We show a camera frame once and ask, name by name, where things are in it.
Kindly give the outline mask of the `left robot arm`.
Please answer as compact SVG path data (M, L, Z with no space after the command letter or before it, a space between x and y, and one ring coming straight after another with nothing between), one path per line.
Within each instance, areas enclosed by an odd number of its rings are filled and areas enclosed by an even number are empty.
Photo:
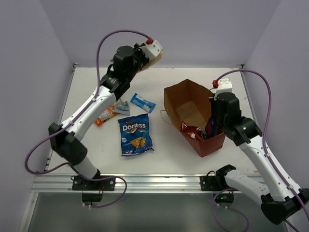
M83 184L88 189L97 189L100 177L81 141L99 115L116 103L129 89L134 76L155 58L150 48L150 44L119 47L113 56L113 63L108 66L106 74L99 77L99 87L88 101L70 118L61 124L52 123L48 128L52 150L84 177Z

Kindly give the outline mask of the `orange snack packet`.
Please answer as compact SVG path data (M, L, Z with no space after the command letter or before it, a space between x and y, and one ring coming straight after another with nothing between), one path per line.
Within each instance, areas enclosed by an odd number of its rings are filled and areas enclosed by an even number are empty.
M95 124L97 126L102 125L104 122L113 118L117 113L114 111L115 106L109 106L104 112L100 114L100 116L96 119Z

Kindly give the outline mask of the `red paper bag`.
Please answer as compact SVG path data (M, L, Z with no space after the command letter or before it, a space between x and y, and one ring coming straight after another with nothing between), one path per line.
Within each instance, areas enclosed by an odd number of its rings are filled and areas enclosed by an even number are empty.
M205 126L211 117L209 98L213 93L198 83L186 79L164 88L164 108L171 124L180 132L200 157L210 155L223 147L225 134L217 127L216 135L204 141L197 141L181 133L184 121L189 126L200 127L205 134Z

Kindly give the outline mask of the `dark blue snack bag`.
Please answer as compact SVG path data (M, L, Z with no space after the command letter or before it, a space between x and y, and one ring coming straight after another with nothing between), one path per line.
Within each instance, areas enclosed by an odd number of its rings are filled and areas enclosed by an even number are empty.
M118 123L122 156L135 156L153 150L148 114L125 117Z

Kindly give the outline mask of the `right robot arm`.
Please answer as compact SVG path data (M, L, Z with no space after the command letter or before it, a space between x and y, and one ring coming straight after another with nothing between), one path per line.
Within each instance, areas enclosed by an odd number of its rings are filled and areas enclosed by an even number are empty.
M234 188L260 205L265 217L280 224L309 202L308 188L301 188L283 169L267 145L262 131L251 118L242 116L239 99L231 92L210 97L211 113L226 136L257 168L264 184L226 165L216 171L219 189Z

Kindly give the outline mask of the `blue spicy chilli snack bag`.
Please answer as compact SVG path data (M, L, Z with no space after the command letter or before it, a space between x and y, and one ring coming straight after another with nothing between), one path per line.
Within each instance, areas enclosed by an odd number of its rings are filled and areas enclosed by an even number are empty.
M205 137L206 139L212 138L216 135L217 123L214 117L210 117L205 126Z

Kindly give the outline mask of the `small silver blue snack packet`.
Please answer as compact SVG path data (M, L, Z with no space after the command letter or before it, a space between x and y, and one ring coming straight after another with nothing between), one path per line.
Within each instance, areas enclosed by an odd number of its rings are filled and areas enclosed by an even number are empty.
M117 113L117 114L129 116L130 115L130 107L128 105L128 102L122 101L121 99L119 99L114 104L114 112Z

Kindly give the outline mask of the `red snack packet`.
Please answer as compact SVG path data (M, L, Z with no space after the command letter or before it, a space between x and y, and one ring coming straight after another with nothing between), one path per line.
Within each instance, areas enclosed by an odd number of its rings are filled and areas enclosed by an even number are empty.
M197 126L189 126L184 121L181 124L181 133L186 137L192 138L197 141L206 140L206 135L203 133L202 129Z

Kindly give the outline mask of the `brown kraft snack bag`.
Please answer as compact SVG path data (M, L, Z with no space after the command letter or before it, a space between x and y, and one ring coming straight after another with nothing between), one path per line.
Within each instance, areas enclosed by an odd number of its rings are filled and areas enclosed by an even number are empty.
M162 57L163 57L164 52L161 51L158 56L156 56L154 59L150 60L146 65L144 65L139 72L142 72L151 66L155 65Z

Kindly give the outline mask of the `small blue white snack packet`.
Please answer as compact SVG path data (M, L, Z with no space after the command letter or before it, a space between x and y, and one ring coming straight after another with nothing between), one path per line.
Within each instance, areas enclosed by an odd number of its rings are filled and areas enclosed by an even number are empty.
M135 93L133 95L130 102L133 103L134 105L138 106L139 108L143 109L147 113L151 113L156 106L155 103L153 103L151 101L147 101L146 99L144 99L143 97L141 97L137 93Z

